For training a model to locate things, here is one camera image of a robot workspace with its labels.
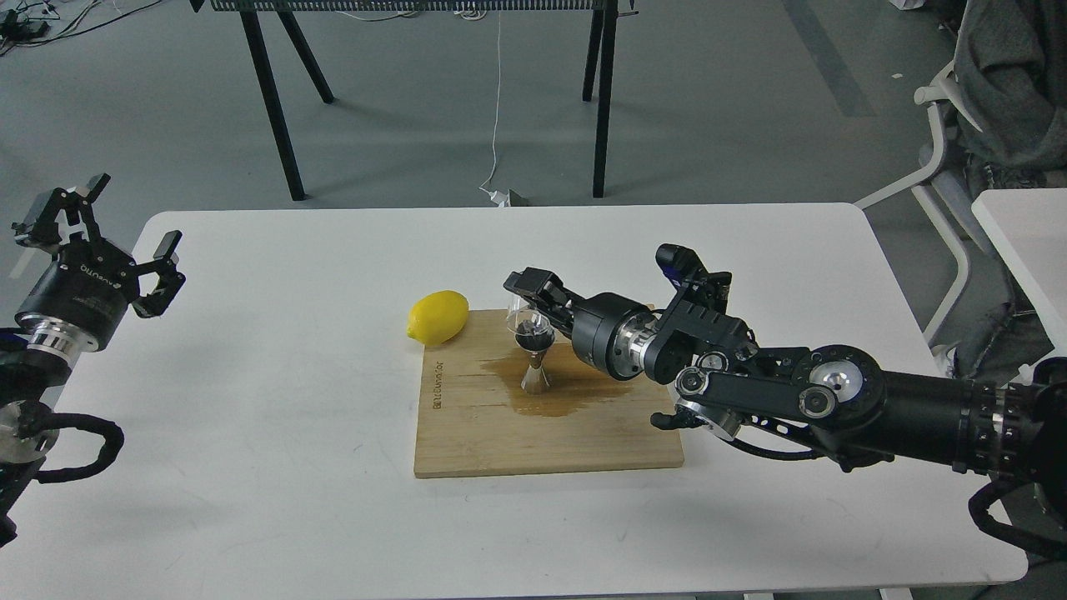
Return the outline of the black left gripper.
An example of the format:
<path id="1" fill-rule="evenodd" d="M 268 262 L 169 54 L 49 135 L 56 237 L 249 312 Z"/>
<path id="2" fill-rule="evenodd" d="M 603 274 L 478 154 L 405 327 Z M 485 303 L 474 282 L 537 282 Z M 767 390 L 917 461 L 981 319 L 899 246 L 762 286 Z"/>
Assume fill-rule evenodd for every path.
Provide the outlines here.
<path id="1" fill-rule="evenodd" d="M 83 189 L 55 187 L 35 198 L 23 220 L 12 224 L 16 244 L 38 249 L 51 258 L 16 311 L 15 322 L 23 330 L 46 319 L 70 323 L 87 334 L 91 351 L 102 351 L 130 303 L 139 318 L 159 318 L 184 287 L 186 278 L 177 270 L 176 250 L 184 238 L 179 228 L 163 236 L 152 260 L 133 263 L 125 256 L 109 262 L 112 251 L 93 209 L 109 181 L 111 176 L 102 173 Z M 156 274 L 156 286 L 130 301 L 122 271 L 129 271 L 134 288 L 140 277 Z"/>

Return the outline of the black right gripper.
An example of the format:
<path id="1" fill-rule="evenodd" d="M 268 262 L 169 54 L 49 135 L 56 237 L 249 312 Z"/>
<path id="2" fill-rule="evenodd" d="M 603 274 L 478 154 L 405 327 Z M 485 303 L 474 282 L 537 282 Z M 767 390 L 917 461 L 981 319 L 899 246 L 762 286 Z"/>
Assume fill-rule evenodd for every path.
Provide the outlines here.
<path id="1" fill-rule="evenodd" d="M 526 301 L 534 313 L 534 341 L 571 340 L 584 363 L 626 381 L 644 372 L 643 345 L 654 335 L 655 312 L 617 293 L 583 299 L 567 289 L 553 271 L 525 268 L 503 282 L 507 293 Z"/>

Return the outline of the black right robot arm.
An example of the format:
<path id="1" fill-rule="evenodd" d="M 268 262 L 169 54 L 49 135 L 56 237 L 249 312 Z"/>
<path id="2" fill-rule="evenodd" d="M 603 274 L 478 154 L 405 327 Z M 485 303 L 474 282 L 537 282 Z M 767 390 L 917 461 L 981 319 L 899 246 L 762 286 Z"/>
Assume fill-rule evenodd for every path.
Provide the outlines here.
<path id="1" fill-rule="evenodd" d="M 846 473 L 913 458 L 990 477 L 968 502 L 976 527 L 1049 560 L 1064 543 L 999 522 L 990 506 L 1026 485 L 1064 520 L 1064 359 L 1046 358 L 1029 385 L 885 372 L 847 345 L 760 347 L 724 312 L 732 277 L 708 272 L 692 250 L 662 244 L 674 285 L 664 310 L 616 293 L 580 297 L 548 270 L 514 271 L 514 293 L 570 340 L 577 358 L 626 381 L 639 375 L 676 392 L 662 430 L 708 427 L 728 445 L 781 461 L 826 457 Z"/>

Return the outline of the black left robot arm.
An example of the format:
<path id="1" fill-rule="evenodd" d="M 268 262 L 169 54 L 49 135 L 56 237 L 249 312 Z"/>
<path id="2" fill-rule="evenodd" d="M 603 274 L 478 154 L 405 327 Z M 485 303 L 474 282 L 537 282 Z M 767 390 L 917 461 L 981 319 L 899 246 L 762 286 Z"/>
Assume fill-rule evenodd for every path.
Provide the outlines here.
<path id="1" fill-rule="evenodd" d="M 37 284 L 3 329 L 1 364 L 1 543 L 17 536 L 7 516 L 29 483 L 82 481 L 103 473 L 123 447 L 123 430 L 109 419 L 57 412 L 43 401 L 68 379 L 78 358 L 103 350 L 123 315 L 163 315 L 186 278 L 177 270 L 182 233 L 168 232 L 153 258 L 138 263 L 103 238 L 94 204 L 110 181 L 106 173 L 85 187 L 55 187 L 35 198 L 30 212 L 12 225 L 15 242 L 51 258 Z M 46 470 L 47 453 L 66 428 L 99 436 L 102 446 L 87 465 Z"/>

